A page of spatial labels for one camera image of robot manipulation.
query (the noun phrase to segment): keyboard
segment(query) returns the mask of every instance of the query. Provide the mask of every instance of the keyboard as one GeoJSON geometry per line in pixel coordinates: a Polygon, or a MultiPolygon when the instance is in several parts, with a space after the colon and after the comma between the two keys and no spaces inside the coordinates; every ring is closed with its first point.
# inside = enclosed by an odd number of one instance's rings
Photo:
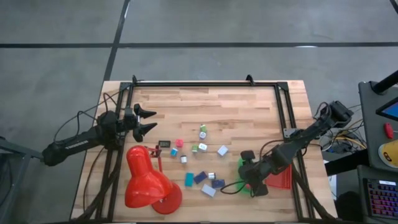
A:
{"type": "Polygon", "coordinates": [[[395,182],[365,179],[370,215],[398,220],[398,186],[395,182]]]}

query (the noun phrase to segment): red lamp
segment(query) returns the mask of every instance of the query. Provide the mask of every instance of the red lamp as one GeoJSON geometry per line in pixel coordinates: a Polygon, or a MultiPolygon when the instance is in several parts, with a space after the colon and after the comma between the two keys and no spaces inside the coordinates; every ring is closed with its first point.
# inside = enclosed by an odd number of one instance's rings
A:
{"type": "Polygon", "coordinates": [[[127,185],[124,202],[129,208],[152,205],[160,214],[167,215],[176,211],[182,201],[180,187],[171,182],[163,173],[158,149],[134,146],[127,152],[127,163],[131,179],[127,185]],[[159,160],[160,172],[154,170],[148,150],[155,151],[159,160]]]}

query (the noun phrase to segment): concrete floor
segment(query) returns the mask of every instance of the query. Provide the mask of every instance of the concrete floor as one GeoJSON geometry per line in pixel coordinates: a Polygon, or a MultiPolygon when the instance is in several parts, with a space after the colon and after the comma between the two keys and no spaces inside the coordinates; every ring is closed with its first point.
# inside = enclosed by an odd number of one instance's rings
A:
{"type": "MultiPolygon", "coordinates": [[[[111,43],[122,4],[0,0],[0,44],[111,43]]],[[[136,0],[121,42],[388,42],[398,41],[397,22],[388,0],[136,0]]],[[[65,120],[98,101],[109,53],[0,49],[0,135],[45,148],[65,120]]],[[[119,49],[111,80],[299,79],[314,111],[322,101],[358,104],[358,82],[397,70],[396,58],[397,47],[119,49]]],[[[72,123],[60,138],[74,132],[72,123]]],[[[32,161],[12,222],[68,220],[83,156],[55,167],[32,161]]]]}

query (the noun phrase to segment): lamp base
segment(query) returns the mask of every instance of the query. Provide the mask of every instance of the lamp base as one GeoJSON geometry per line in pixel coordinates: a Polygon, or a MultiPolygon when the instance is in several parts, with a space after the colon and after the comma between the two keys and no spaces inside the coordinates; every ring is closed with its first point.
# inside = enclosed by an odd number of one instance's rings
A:
{"type": "Polygon", "coordinates": [[[162,215],[168,215],[175,212],[181,205],[182,192],[180,187],[173,182],[172,191],[162,200],[152,204],[152,208],[162,215]]]}

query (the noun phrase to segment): wooden tabletop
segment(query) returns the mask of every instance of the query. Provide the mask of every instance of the wooden tabletop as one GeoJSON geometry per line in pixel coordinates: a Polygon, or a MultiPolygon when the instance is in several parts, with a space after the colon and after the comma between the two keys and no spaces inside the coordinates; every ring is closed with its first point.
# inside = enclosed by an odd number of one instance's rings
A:
{"type": "MultiPolygon", "coordinates": [[[[102,93],[113,94],[119,90],[120,82],[104,82],[102,93]]],[[[310,105],[304,82],[288,81],[290,97],[298,128],[306,128],[313,123],[310,105]]],[[[114,211],[114,222],[273,222],[297,220],[291,190],[269,187],[269,194],[251,198],[240,193],[222,194],[219,190],[214,198],[201,192],[205,180],[193,187],[185,187],[185,173],[195,175],[201,171],[215,172],[218,179],[231,183],[238,177],[238,159],[243,150],[253,150],[258,155],[261,146],[270,140],[282,139],[279,114],[272,87],[144,87],[135,88],[132,103],[140,103],[145,110],[153,110],[157,115],[143,119],[142,123],[157,122],[140,145],[155,147],[159,140],[169,140],[174,146],[176,139],[183,139],[184,145],[178,155],[186,155],[188,163],[180,163],[170,157],[168,150],[162,152],[164,174],[177,183],[183,193],[181,207],[170,215],[156,213],[151,206],[127,208],[124,193],[131,178],[127,166],[126,152],[137,145],[132,134],[126,138],[123,163],[119,178],[118,195],[114,211]],[[200,125],[207,127],[207,137],[199,140],[200,125]],[[193,144],[203,142],[208,152],[193,155],[193,144]],[[225,145],[229,151],[224,157],[217,150],[225,145]]],[[[97,116],[105,111],[104,105],[97,110],[97,116]]],[[[87,152],[81,179],[73,207],[72,218],[83,212],[83,189],[90,167],[101,147],[87,152]]],[[[91,175],[86,193],[86,206],[100,189],[106,153],[102,152],[91,175]]],[[[325,166],[319,147],[310,146],[304,156],[310,188],[327,211],[336,216],[335,205],[328,184],[325,166]]],[[[157,159],[152,159],[157,169],[157,159]]],[[[300,194],[305,210],[303,193],[300,194]]],[[[109,197],[104,205],[107,210],[109,197]]]]}

